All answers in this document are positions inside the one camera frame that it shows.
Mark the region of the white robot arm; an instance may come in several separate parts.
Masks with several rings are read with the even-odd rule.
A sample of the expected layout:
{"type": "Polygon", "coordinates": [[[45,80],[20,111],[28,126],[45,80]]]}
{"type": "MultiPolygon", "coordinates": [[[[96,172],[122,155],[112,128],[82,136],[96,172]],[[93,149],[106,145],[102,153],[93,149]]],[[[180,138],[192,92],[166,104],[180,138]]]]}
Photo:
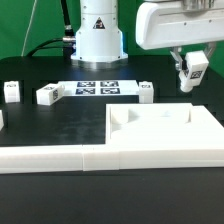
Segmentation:
{"type": "MultiPolygon", "coordinates": [[[[81,26],[75,35],[78,64],[106,66],[127,58],[118,28],[118,0],[80,0],[81,26]]],[[[204,44],[211,56],[224,41],[224,0],[143,0],[136,15],[136,43],[144,50],[204,44]]]]}

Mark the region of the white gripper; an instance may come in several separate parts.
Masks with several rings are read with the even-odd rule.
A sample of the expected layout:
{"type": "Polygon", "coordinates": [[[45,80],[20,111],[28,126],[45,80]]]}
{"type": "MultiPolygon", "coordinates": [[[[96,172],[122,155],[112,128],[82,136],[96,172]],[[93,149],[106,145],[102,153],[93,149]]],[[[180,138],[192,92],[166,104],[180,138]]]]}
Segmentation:
{"type": "Polygon", "coordinates": [[[137,11],[135,38],[145,50],[172,47],[177,71],[185,64],[177,46],[210,42],[205,49],[210,59],[215,42],[224,40],[224,0],[208,0],[198,10],[188,9],[183,0],[144,1],[137,11]]]}

